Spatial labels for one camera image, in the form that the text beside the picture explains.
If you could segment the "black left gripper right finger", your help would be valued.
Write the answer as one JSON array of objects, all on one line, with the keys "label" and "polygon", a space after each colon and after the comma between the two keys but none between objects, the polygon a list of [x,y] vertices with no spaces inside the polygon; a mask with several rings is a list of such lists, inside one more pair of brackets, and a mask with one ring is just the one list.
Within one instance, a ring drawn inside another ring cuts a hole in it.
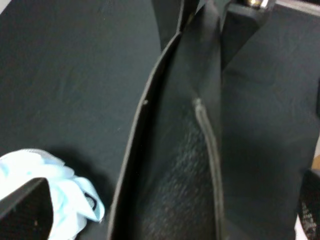
[{"label": "black left gripper right finger", "polygon": [[320,171],[305,172],[300,188],[296,219],[297,240],[320,238]]}]

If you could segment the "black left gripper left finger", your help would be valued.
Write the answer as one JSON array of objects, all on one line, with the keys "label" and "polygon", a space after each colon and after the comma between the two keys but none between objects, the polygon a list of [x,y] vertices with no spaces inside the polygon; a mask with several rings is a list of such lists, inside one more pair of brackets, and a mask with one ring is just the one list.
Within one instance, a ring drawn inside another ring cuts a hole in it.
[{"label": "black left gripper left finger", "polygon": [[47,240],[53,215],[48,181],[34,178],[0,201],[0,238]]}]

